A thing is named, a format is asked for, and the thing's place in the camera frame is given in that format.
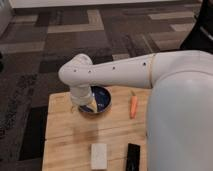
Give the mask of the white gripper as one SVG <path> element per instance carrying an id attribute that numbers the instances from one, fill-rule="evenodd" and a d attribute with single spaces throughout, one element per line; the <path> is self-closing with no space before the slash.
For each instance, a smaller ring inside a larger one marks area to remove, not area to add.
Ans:
<path id="1" fill-rule="evenodd" d="M 92 112 L 97 112 L 97 103 L 89 85 L 71 87 L 70 97 L 74 104 L 78 106 L 86 106 Z"/>

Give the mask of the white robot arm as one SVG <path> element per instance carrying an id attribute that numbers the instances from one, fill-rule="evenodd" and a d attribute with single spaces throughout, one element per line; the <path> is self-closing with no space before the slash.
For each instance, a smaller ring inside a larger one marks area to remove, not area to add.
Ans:
<path id="1" fill-rule="evenodd" d="M 101 64 L 78 54 L 58 76 L 78 105 L 92 101 L 93 85 L 149 89 L 148 171 L 213 171 L 213 54 L 170 51 Z"/>

